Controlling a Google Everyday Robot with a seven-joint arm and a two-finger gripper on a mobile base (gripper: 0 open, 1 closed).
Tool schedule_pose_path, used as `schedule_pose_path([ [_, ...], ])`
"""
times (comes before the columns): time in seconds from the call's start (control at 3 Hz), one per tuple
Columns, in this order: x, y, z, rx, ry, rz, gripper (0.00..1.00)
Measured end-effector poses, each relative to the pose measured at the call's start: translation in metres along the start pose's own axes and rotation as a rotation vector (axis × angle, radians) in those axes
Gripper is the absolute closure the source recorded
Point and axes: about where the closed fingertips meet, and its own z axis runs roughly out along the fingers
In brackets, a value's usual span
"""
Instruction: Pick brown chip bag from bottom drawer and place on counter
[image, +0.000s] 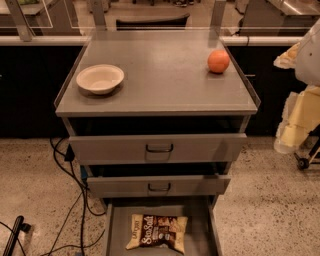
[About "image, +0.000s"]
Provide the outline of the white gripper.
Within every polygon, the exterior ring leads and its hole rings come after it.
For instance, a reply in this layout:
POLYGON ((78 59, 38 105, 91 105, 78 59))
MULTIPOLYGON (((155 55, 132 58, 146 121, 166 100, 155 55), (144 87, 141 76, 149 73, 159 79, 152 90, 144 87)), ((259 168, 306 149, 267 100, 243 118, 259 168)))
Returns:
MULTIPOLYGON (((296 43, 273 62, 281 69, 294 69, 300 44, 296 43)), ((308 86, 301 93, 290 93, 282 112, 274 149, 282 154, 293 153, 320 124, 320 87, 308 86)))

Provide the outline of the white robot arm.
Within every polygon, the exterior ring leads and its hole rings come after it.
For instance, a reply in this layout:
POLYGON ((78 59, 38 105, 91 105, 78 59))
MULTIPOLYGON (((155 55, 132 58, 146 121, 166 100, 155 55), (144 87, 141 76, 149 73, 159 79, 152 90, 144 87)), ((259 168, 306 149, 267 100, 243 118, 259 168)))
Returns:
POLYGON ((320 20, 278 56, 274 65, 292 68, 296 79, 307 85, 302 92, 289 94, 276 132, 274 149, 282 154, 293 153, 320 125, 320 20))

